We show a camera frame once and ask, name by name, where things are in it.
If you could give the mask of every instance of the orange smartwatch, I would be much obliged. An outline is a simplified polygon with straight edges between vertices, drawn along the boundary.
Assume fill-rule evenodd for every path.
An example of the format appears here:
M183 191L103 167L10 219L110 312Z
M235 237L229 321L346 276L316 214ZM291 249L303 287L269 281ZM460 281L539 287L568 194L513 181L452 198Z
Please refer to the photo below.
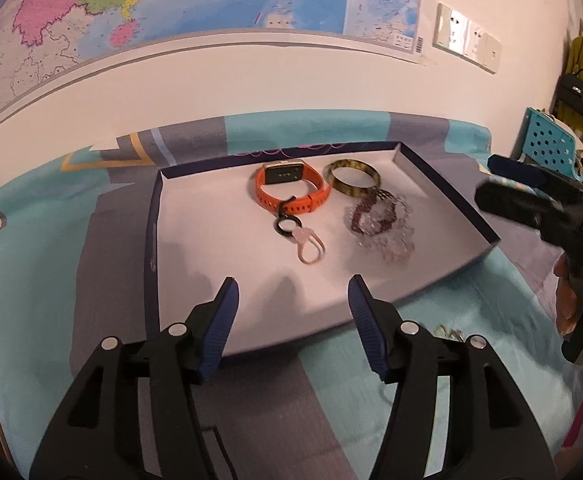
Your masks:
M283 200L265 193L262 186L306 180L316 187L316 191L284 204L284 211L278 211ZM329 198L332 186L326 186L321 174L300 159L281 160L263 165L255 174L255 195L260 206L274 214L299 215L310 213Z

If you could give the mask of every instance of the white tray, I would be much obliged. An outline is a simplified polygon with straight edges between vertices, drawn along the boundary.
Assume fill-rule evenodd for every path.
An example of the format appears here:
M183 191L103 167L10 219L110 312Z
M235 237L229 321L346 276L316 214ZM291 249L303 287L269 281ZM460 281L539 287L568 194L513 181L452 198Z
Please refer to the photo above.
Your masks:
M402 153L393 150L305 157L322 172L339 158L363 160L382 175L382 187L407 196L415 253L405 266L386 263L361 247L345 227L345 208L357 199L335 190L322 207L300 216L327 246L324 261L303 265L293 241L273 229L274 215L254 199L261 164L162 177L158 216L158 298L161 330L212 300L226 276L240 303L225 355L279 344L351 320L347 284L361 274L374 297L396 301L486 253L492 243ZM348 180L367 178L355 170ZM305 182L268 186L272 196L302 196Z

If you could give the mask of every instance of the white wall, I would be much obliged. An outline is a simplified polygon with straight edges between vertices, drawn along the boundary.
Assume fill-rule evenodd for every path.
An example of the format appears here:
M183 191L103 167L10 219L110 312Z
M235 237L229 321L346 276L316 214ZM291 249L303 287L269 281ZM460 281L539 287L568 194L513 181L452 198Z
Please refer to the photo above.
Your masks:
M498 74L436 49L425 66L303 46L223 46L155 57L73 83L2 122L0 186L63 153L132 131L294 108L391 110L471 121L492 131L495 152L508 154L524 109L551 103L564 44L577 31L583 0L438 1L500 40Z

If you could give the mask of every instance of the watch screen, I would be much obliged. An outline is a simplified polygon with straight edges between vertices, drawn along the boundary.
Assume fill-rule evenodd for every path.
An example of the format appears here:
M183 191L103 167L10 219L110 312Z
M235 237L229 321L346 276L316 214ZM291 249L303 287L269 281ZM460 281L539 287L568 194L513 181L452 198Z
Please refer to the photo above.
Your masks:
M283 182L296 182L302 180L302 172L305 169L301 164L281 164L264 170L265 184L282 184Z

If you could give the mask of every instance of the gold jewelry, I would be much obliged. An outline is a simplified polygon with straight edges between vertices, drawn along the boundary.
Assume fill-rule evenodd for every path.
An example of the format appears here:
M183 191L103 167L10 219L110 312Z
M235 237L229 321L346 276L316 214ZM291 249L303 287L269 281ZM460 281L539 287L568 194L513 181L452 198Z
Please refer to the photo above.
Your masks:
M345 184L334 175L334 170L337 168L353 168L354 170L362 171L372 177L374 185L369 187L359 187ZM375 168L372 168L366 162L354 160L353 158L342 158L341 160L336 160L329 164L329 166L327 166L327 176L325 177L325 180L328 184L331 184L335 190L348 196L361 198L366 197L369 194L369 191L380 187L380 184L382 183L380 173Z

